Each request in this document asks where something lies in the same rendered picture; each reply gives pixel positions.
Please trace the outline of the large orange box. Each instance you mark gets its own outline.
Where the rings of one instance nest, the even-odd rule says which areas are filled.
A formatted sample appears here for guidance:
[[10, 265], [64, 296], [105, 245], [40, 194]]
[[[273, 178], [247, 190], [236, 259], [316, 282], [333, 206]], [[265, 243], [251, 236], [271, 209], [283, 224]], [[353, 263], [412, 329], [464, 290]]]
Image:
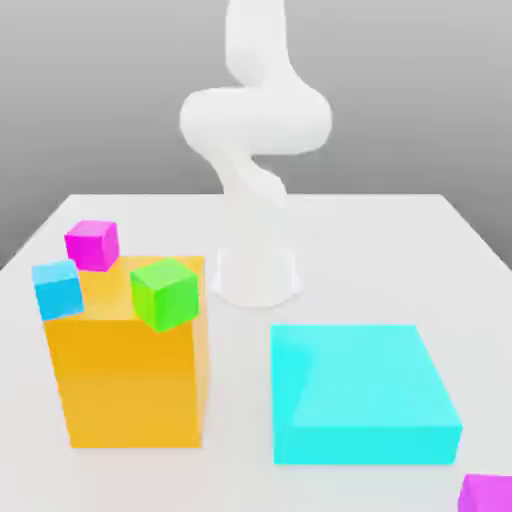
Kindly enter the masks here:
[[130, 273], [154, 256], [122, 256], [79, 274], [84, 312], [44, 322], [74, 448], [198, 448], [210, 380], [207, 303], [164, 333], [136, 317]]

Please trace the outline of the small magenta cube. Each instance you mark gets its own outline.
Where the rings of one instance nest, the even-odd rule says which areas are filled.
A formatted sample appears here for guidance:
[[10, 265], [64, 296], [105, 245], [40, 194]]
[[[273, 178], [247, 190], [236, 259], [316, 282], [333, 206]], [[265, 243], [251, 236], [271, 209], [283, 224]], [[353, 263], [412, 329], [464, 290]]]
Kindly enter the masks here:
[[64, 239], [67, 255], [80, 271], [106, 272], [119, 257], [116, 222], [82, 220]]

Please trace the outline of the small blue cube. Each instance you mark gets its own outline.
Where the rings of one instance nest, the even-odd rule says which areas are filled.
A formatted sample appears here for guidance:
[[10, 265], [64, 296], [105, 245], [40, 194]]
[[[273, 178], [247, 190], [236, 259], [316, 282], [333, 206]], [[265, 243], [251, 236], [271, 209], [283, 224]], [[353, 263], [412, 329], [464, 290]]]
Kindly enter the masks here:
[[32, 282], [43, 321], [84, 312], [78, 269], [73, 260], [34, 266]]

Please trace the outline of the large cyan box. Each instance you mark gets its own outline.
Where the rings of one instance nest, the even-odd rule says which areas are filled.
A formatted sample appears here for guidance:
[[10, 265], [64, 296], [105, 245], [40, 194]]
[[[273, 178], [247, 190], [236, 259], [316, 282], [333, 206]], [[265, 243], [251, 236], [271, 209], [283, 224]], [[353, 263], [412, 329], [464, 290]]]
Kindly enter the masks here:
[[281, 465], [450, 465], [463, 426], [413, 325], [274, 325]]

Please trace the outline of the small purple cube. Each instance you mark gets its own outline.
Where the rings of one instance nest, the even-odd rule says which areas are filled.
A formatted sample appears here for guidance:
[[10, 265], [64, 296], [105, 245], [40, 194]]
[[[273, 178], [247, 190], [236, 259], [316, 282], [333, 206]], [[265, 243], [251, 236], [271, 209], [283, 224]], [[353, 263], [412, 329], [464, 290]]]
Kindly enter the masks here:
[[466, 474], [457, 512], [512, 512], [512, 476]]

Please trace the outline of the small green cube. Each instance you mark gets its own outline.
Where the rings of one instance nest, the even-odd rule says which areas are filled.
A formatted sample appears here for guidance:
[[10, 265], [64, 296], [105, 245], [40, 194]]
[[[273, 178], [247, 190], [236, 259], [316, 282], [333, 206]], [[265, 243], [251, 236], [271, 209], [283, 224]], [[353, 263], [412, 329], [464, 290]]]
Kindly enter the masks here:
[[130, 272], [132, 303], [138, 318], [162, 333], [195, 319], [200, 311], [198, 275], [175, 258]]

